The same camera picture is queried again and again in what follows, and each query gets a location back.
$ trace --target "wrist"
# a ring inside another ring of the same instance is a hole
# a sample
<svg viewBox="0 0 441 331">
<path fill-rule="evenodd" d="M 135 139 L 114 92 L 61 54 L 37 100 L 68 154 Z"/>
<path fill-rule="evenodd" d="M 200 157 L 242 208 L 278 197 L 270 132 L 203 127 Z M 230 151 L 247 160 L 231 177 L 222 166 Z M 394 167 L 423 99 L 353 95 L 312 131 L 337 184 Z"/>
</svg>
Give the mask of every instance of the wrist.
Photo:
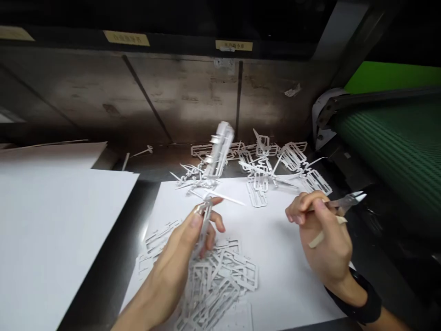
<svg viewBox="0 0 441 331">
<path fill-rule="evenodd" d="M 350 273 L 339 283 L 326 287 L 343 302 L 353 307 L 363 307 L 368 301 L 368 293 Z"/>
</svg>

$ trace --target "work table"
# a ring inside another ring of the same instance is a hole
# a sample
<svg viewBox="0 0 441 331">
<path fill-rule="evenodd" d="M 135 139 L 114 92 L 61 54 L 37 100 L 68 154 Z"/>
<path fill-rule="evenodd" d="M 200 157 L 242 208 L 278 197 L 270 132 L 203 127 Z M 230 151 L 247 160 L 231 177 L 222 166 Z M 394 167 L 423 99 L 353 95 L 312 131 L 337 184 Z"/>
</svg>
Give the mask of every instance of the work table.
<svg viewBox="0 0 441 331">
<path fill-rule="evenodd" d="M 316 159 L 314 152 L 310 149 L 307 149 L 305 154 L 309 161 Z M 135 266 L 135 259 L 141 252 L 148 227 L 147 217 L 153 208 L 160 183 L 174 180 L 169 171 L 178 176 L 184 172 L 179 163 L 197 165 L 199 159 L 190 155 L 188 145 L 157 147 L 153 154 L 143 154 L 129 159 L 126 170 L 140 173 L 138 182 L 66 313 L 59 330 L 109 330 L 112 327 L 119 314 Z M 114 170 L 119 170 L 121 166 L 122 163 L 117 164 Z M 315 163 L 312 167 L 317 169 L 332 187 L 333 192 L 329 196 L 330 199 L 337 199 L 348 193 L 337 187 L 331 172 L 326 169 L 322 161 Z M 283 166 L 279 166 L 276 174 L 290 174 L 290 172 Z M 222 175 L 222 177 L 245 176 L 247 174 L 241 170 L 237 161 L 230 161 L 225 166 Z M 346 218 L 353 243 L 352 262 L 356 269 L 373 284 L 386 308 L 411 327 L 422 329 L 425 318 L 419 301 L 380 248 L 366 224 L 358 217 L 356 208 L 350 210 L 346 214 Z M 307 325 L 295 330 L 359 329 L 357 323 L 344 318 Z"/>
</svg>

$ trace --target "finger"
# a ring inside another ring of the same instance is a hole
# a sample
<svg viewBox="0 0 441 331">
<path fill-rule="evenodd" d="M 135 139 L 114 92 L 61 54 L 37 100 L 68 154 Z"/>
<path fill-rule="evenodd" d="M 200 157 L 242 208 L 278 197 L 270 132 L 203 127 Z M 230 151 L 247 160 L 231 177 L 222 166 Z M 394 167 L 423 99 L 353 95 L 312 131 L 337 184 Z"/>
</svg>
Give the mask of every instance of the finger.
<svg viewBox="0 0 441 331">
<path fill-rule="evenodd" d="M 205 255 L 205 252 L 206 252 L 206 251 L 207 251 L 207 249 L 205 248 L 205 246 L 202 247 L 201 252 L 199 253 L 199 257 L 200 257 L 201 259 L 204 258 L 204 255 Z"/>
<path fill-rule="evenodd" d="M 202 229 L 202 221 L 202 216 L 197 213 L 189 217 L 188 225 L 184 228 L 178 246 L 170 259 L 176 266 L 176 272 L 183 272 L 188 268 L 188 262 Z"/>
<path fill-rule="evenodd" d="M 321 198 L 316 198 L 312 204 L 316 217 L 322 224 L 326 240 L 339 240 L 342 232 L 337 217 L 326 207 Z"/>
<path fill-rule="evenodd" d="M 213 250 L 215 246 L 216 230 L 213 225 L 209 225 L 207 229 L 207 238 L 205 239 L 205 247 L 208 251 Z"/>
<path fill-rule="evenodd" d="M 224 200 L 224 198 L 221 198 L 221 197 L 214 197 L 214 198 L 211 198 L 211 199 L 210 199 L 210 201 L 211 201 L 211 203 L 212 203 L 213 205 L 218 205 L 218 204 L 220 204 L 223 200 Z"/>
<path fill-rule="evenodd" d="M 298 225 L 301 225 L 302 223 L 304 223 L 304 222 L 302 222 L 302 218 L 300 216 L 299 205 L 300 205 L 301 199 L 305 195 L 307 195 L 306 192 L 300 193 L 300 195 L 295 197 L 294 201 L 288 206 L 288 208 L 285 209 L 286 217 L 288 218 L 288 221 L 290 221 L 291 223 L 296 223 Z"/>
<path fill-rule="evenodd" d="M 219 232 L 225 232 L 225 226 L 222 221 L 222 216 L 219 213 L 212 210 L 210 214 L 210 221 L 216 224 L 216 229 L 218 229 Z"/>
<path fill-rule="evenodd" d="M 302 196 L 302 198 L 300 199 L 299 211 L 306 212 L 311 206 L 312 202 L 317 198 L 320 198 L 324 201 L 329 201 L 329 198 L 326 196 L 325 193 L 323 193 L 322 191 L 314 191 L 312 193 Z"/>
</svg>

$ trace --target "white paper sheet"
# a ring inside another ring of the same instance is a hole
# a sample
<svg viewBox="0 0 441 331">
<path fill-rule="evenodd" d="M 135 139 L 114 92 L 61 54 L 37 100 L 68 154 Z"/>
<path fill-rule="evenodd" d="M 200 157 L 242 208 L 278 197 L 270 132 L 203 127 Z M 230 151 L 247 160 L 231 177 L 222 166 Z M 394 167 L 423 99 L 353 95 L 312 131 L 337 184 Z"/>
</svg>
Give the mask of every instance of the white paper sheet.
<svg viewBox="0 0 441 331">
<path fill-rule="evenodd" d="M 0 175 L 0 330 L 57 329 L 137 178 L 60 168 Z"/>
<path fill-rule="evenodd" d="M 280 176 L 288 179 L 291 175 Z M 345 315 L 326 293 L 311 271 L 300 242 L 299 227 L 288 222 L 285 208 L 303 189 L 270 185 L 268 206 L 254 208 L 248 198 L 246 178 L 223 178 L 216 192 L 247 204 L 223 201 L 214 210 L 223 217 L 226 232 L 218 238 L 241 238 L 242 252 L 259 266 L 259 288 L 244 296 L 252 305 L 254 331 L 285 330 L 343 318 Z M 185 188 L 175 190 L 175 182 L 161 183 L 147 235 L 170 220 L 184 218 L 201 202 L 185 197 Z M 132 277 L 124 299 L 130 301 L 140 286 Z"/>
<path fill-rule="evenodd" d="M 107 142 L 74 143 L 0 151 L 0 173 L 6 168 L 52 166 L 70 169 L 90 169 L 106 148 Z"/>
</svg>

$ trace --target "label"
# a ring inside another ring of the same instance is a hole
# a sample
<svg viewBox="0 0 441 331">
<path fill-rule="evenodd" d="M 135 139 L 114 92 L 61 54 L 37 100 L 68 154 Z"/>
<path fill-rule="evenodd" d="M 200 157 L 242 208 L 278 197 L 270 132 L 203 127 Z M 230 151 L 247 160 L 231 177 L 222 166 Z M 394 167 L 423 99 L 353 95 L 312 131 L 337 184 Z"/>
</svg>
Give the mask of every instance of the label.
<svg viewBox="0 0 441 331">
<path fill-rule="evenodd" d="M 216 40 L 216 49 L 222 51 L 232 48 L 235 51 L 252 51 L 253 43 L 249 41 Z"/>
<path fill-rule="evenodd" d="M 5 25 L 0 25 L 0 39 L 35 41 L 25 29 Z"/>
<path fill-rule="evenodd" d="M 136 46 L 150 46 L 145 34 L 135 34 L 131 32 L 103 30 L 107 40 L 115 44 L 126 44 Z"/>
</svg>

